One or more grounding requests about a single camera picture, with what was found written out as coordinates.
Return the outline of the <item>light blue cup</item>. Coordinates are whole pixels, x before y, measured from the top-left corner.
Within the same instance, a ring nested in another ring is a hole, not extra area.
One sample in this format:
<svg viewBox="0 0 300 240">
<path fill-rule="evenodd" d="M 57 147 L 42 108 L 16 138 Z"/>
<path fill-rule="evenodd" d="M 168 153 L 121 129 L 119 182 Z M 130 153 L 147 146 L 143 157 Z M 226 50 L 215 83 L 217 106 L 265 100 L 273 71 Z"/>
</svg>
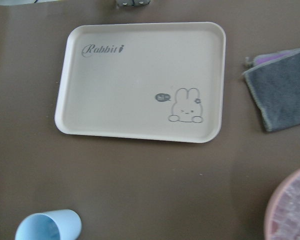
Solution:
<svg viewBox="0 0 300 240">
<path fill-rule="evenodd" d="M 82 231 L 80 216 L 73 210 L 61 209 L 34 213 L 18 226 L 16 240 L 76 240 Z"/>
</svg>

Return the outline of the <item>pile of clear ice cubes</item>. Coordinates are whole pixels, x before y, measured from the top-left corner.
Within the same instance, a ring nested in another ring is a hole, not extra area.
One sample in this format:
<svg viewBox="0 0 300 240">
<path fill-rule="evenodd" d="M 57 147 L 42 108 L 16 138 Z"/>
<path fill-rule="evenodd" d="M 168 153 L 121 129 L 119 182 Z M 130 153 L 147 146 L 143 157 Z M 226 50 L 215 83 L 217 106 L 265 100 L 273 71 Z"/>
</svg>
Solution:
<svg viewBox="0 0 300 240">
<path fill-rule="evenodd" d="M 273 220 L 272 240 L 300 240 L 300 176 L 284 191 Z"/>
</svg>

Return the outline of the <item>cream rabbit tray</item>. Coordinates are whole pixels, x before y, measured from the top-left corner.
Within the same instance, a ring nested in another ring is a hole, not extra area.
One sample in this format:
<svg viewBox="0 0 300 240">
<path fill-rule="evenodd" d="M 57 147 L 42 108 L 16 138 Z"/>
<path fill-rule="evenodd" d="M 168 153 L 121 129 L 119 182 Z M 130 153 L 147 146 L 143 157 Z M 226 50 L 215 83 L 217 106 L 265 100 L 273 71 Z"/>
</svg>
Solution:
<svg viewBox="0 0 300 240">
<path fill-rule="evenodd" d="M 213 22 L 83 25 L 68 36 L 65 134 L 206 143 L 222 125 L 226 34 Z"/>
</svg>

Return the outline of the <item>grey folded cloth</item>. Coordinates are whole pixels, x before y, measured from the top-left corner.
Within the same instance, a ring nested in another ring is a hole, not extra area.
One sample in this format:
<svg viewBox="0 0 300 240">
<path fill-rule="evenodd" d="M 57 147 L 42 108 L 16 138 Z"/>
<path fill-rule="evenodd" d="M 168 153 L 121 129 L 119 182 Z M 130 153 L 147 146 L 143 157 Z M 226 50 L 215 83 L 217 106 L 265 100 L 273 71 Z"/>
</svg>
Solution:
<svg viewBox="0 0 300 240">
<path fill-rule="evenodd" d="M 256 56 L 243 75 L 267 132 L 300 125 L 300 48 Z"/>
</svg>

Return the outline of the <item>pink bowl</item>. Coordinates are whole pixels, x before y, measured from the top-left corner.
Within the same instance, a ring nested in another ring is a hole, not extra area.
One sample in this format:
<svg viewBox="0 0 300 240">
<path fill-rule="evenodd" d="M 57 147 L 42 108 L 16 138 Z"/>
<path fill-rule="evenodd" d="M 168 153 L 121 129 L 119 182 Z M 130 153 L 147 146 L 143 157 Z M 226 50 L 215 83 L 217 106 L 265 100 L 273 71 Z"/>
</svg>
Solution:
<svg viewBox="0 0 300 240">
<path fill-rule="evenodd" d="M 300 176 L 300 169 L 294 171 L 290 174 L 273 192 L 265 211 L 264 224 L 263 224 L 263 233 L 265 240 L 272 240 L 271 237 L 274 231 L 277 229 L 274 222 L 274 215 L 277 209 L 279 201 L 282 199 L 284 191 L 289 187 L 289 185 Z"/>
</svg>

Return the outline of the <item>grey bracket table edge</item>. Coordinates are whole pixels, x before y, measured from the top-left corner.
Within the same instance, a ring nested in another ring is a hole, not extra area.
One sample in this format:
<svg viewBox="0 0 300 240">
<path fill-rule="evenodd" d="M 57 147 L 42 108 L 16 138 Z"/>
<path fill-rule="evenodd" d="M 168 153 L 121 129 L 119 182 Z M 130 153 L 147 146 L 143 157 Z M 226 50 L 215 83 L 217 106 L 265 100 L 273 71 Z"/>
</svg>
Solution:
<svg viewBox="0 0 300 240">
<path fill-rule="evenodd" d="M 139 7 L 149 5 L 151 0 L 116 0 L 118 7 Z"/>
</svg>

